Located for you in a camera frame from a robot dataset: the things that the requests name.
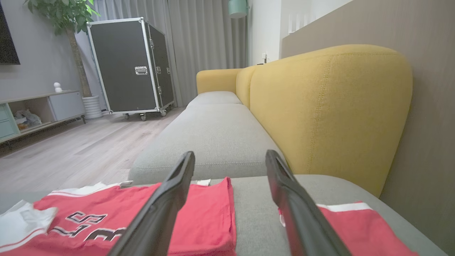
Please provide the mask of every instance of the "case latch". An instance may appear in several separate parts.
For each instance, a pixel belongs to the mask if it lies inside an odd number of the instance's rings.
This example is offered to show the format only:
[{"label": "case latch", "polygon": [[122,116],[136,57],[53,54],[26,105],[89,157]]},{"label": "case latch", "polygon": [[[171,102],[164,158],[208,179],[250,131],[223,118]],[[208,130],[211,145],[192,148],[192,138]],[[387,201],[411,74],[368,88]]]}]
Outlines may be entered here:
[{"label": "case latch", "polygon": [[134,71],[136,72],[136,75],[138,75],[138,76],[142,76],[142,75],[148,74],[146,66],[134,67]]}]

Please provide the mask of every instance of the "green lampshade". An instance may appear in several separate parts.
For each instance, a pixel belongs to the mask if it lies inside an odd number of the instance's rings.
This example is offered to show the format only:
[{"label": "green lampshade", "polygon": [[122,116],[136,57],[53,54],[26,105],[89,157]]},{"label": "green lampshade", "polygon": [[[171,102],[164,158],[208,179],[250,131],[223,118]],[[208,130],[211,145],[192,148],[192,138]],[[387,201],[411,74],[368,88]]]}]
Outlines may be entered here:
[{"label": "green lampshade", "polygon": [[231,19],[243,18],[247,15],[247,0],[229,0],[229,17]]}]

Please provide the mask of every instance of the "white figurine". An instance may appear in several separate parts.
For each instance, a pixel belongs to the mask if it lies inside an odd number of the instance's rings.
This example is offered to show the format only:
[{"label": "white figurine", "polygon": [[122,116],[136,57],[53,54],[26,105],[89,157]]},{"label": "white figurine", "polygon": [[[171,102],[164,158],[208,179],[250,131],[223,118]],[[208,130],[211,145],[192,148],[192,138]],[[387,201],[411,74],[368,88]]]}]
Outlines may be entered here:
[{"label": "white figurine", "polygon": [[60,88],[60,83],[55,82],[54,87],[56,89],[56,92],[62,92],[62,89]]}]

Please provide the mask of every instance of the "floor plank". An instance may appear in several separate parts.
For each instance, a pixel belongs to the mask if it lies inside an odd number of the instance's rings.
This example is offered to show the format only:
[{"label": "floor plank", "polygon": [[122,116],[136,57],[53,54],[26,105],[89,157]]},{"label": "floor plank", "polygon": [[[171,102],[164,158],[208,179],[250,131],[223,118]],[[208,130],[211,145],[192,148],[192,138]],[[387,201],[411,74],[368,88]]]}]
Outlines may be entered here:
[{"label": "floor plank", "polygon": [[66,189],[125,181],[138,154],[184,109],[166,117],[147,114],[125,120],[104,115],[24,137],[13,149],[0,145],[0,192]]}]

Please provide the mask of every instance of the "tree trunk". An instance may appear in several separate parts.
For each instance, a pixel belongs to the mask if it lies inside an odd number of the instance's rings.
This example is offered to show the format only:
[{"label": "tree trunk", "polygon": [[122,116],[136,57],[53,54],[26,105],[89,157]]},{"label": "tree trunk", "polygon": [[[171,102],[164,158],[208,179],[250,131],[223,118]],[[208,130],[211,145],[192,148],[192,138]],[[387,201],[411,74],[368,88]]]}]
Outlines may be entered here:
[{"label": "tree trunk", "polygon": [[68,39],[70,39],[71,50],[73,51],[74,61],[76,62],[77,72],[79,73],[79,80],[82,85],[82,95],[84,97],[91,97],[90,87],[88,86],[87,75],[85,74],[84,64],[82,63],[81,53],[79,52],[79,47],[77,46],[76,36],[74,31],[71,29],[66,29],[66,34]]}]

